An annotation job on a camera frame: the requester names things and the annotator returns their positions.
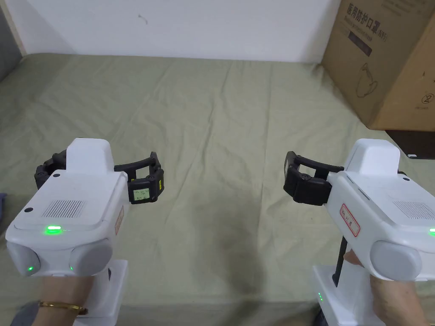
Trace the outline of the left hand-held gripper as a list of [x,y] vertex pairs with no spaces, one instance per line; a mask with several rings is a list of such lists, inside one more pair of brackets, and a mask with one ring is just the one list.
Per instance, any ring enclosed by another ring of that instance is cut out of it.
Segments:
[[130,203],[156,202],[164,190],[157,153],[114,166],[106,140],[76,138],[37,166],[34,179],[38,191],[6,231],[15,267],[23,276],[94,276],[78,321],[116,321],[128,263],[113,251]]

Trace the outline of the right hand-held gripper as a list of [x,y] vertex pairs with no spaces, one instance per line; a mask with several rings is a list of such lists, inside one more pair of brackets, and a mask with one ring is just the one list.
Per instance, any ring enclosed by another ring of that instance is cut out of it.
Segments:
[[[435,199],[398,170],[399,160],[399,148],[377,139],[357,140],[345,167],[287,152],[284,191],[297,203],[325,204],[343,235],[339,255],[352,250],[361,262],[313,267],[320,306],[314,325],[381,326],[370,276],[434,280]],[[300,166],[314,169],[314,176]]]

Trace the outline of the person's left hand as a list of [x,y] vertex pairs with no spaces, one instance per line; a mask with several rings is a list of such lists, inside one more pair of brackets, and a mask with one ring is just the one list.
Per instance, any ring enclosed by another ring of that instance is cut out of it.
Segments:
[[93,276],[43,277],[40,301],[84,307],[94,284]]

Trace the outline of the person's right hand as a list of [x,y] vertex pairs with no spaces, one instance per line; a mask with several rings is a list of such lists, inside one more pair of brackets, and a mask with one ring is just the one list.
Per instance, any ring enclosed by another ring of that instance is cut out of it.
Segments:
[[373,310],[386,326],[429,326],[413,282],[370,275]]

